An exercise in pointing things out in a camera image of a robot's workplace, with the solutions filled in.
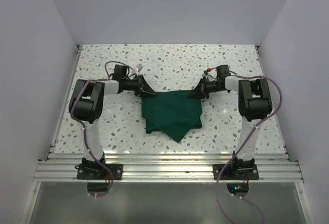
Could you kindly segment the green surgical cloth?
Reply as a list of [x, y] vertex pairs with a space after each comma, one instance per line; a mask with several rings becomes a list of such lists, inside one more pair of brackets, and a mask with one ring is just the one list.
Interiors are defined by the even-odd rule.
[[142, 98], [141, 116], [145, 120], [145, 132], [162, 132], [179, 143], [190, 130], [202, 128], [201, 100], [189, 98], [189, 94], [189, 90], [177, 90]]

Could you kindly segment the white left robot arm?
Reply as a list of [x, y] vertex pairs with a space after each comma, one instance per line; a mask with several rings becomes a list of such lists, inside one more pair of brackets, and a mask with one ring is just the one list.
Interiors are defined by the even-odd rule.
[[109, 164], [100, 142], [99, 119], [103, 112], [104, 97], [133, 91], [138, 97], [153, 97], [155, 91], [140, 74], [142, 65], [131, 67], [115, 62], [113, 73], [106, 72], [105, 79], [76, 81], [69, 102], [70, 117], [82, 127], [84, 154], [76, 166], [78, 179], [120, 179], [123, 166]]

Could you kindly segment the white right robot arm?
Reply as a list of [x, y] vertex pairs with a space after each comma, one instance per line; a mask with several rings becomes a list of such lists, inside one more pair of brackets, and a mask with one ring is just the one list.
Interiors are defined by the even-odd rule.
[[216, 69], [216, 78], [208, 80], [211, 68], [204, 71], [198, 85], [188, 95], [189, 98], [208, 99], [213, 92], [235, 91], [238, 95], [238, 110], [242, 117], [242, 127], [236, 150], [226, 164], [214, 164], [214, 178], [238, 180], [250, 176], [259, 179], [255, 164], [255, 146], [260, 127], [272, 112], [272, 100], [265, 78], [249, 80], [232, 75], [228, 65]]

